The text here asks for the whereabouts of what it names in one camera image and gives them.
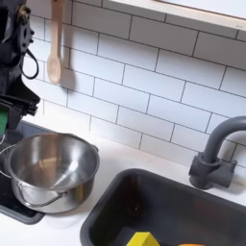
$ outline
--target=metal pot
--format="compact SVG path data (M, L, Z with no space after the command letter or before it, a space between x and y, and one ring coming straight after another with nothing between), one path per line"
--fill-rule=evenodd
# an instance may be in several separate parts
M95 146L74 135L42 134L18 142L8 162L20 203L41 212L63 212L90 194L99 155Z

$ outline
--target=wooden spoon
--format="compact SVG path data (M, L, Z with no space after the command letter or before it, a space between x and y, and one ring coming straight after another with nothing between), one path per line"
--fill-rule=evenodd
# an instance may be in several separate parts
M61 42L64 0L52 1L51 53L47 62L48 76L52 84L59 83L62 75Z

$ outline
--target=white subway tile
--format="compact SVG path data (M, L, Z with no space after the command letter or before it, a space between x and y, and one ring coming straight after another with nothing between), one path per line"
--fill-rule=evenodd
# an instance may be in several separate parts
M118 107L90 96L68 91L67 106L76 111L116 122Z
M32 10L32 14L51 19L50 0L27 0L27 6ZM72 1L65 0L63 5L63 22L71 24Z
M160 50L157 72L191 81L203 86L219 88L225 66Z
M131 16L90 5L73 3L73 25L92 31L128 38Z
M246 32L245 31L239 31L236 39L246 41Z
M225 37L232 37L235 38L236 36L236 29L223 27L219 25L210 24L204 21L189 19L189 18L183 18L177 15L168 14L166 16L166 23L183 26L199 31L204 31L206 33L211 33L219 36L225 36Z
M180 101L185 82L126 65L123 85L171 100Z
M100 35L98 55L154 70L158 49L116 37Z
M47 69L45 69L44 80L51 83L47 74ZM59 85L92 96L94 78L65 68L61 74Z
M104 80L121 84L124 64L117 61L93 56L77 50L71 50L71 68Z
M45 20L45 40L51 41L51 21ZM61 44L77 50L96 54L98 34L70 25L62 25Z
M53 86L46 82L32 80L29 81L23 78L24 84L32 90L41 99L50 101L55 104L65 106L67 100L67 89L60 86Z
M209 135L207 134L176 125L172 142L198 152L204 152L208 139ZM234 153L234 147L235 143L225 140L221 146L218 158L230 161Z
M34 37L44 39L44 19L36 16L30 16L30 25L35 31Z
M244 115L246 109L246 98L191 83L186 83L182 102L228 117Z
M228 67L221 90L246 97L246 71Z
M246 147L237 145L234 151L233 160L237 160L237 164L246 167Z
M211 132L222 122L228 120L228 117L224 117L224 116L220 116L217 114L212 114L211 119L210 119L210 123L209 123L209 127L207 130L208 134L211 134ZM237 142L240 143L242 145L246 145L246 132L245 131L240 131L240 132L236 132L233 133L231 135L229 135L227 137L227 140L233 141L233 142Z
M38 80L43 80L43 69L44 69L44 62L43 61L37 61L38 63L38 75L37 75L37 79ZM23 72L27 75L27 76L34 76L35 73L37 71L37 65L35 63L35 61L29 57L25 57L24 59L24 64L23 64Z
M246 168L237 166L234 170L233 183L246 186Z
M130 40L192 55L196 37L194 30L134 17Z
M185 166L190 166L197 155L196 151L148 135L143 135L140 150Z
M54 124L57 132L82 135L89 130L90 116L71 109L44 102L44 117Z
M246 69L246 42L200 33L194 57Z
M39 39L35 39L35 42L30 45L31 52L38 60L47 62L50 55L51 44ZM66 47L61 47L61 58L64 67L68 67L69 50Z
M121 107L119 108L117 123L164 140L170 140L174 127L173 123Z
M77 2L95 5L95 6L99 6L99 7L102 6L102 1L103 0L77 0Z
M164 18L165 18L165 14L162 12L154 12L151 10L147 10L147 9L143 9L143 8L127 5L127 4L112 2L111 0L104 0L103 7L114 10L114 11L126 12L129 14L146 17L149 19L156 19L159 21L164 21Z
M225 117L225 116L221 116L221 115L218 115L218 114L215 114L213 113L211 115L211 119L210 119L210 122L209 122L209 126L208 126L208 129L207 129L207 134L211 134L211 132L219 125L221 124L222 122L228 120L229 118L228 117Z
M99 79L95 80L94 96L142 112L146 112L149 101L147 93Z
M92 133L123 143L138 149L141 133L117 126L101 119L91 118L90 130Z
M209 123L210 113L190 106L151 96L148 114L168 121L204 131Z

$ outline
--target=wooden shelf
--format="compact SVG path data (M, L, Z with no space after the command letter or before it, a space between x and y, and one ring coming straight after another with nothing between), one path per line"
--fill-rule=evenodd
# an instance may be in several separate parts
M170 3L164 3L156 0L112 0L122 4L141 7L144 9L171 13L174 15L205 21L212 24L231 27L238 30L246 31L246 19L237 18L225 14L219 14L215 12L206 12L198 9L192 9L190 7L179 6Z

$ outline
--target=tile backsplash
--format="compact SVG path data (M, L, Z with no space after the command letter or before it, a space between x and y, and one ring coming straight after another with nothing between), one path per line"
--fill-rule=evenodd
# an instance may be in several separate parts
M25 121L91 132L190 166L219 123L246 114L245 33L109 0L66 0L65 69L53 86L51 1L28 5L39 74L25 84L42 100ZM25 72L34 69L26 58ZM246 184L246 133L228 136L219 158L237 160L235 180Z

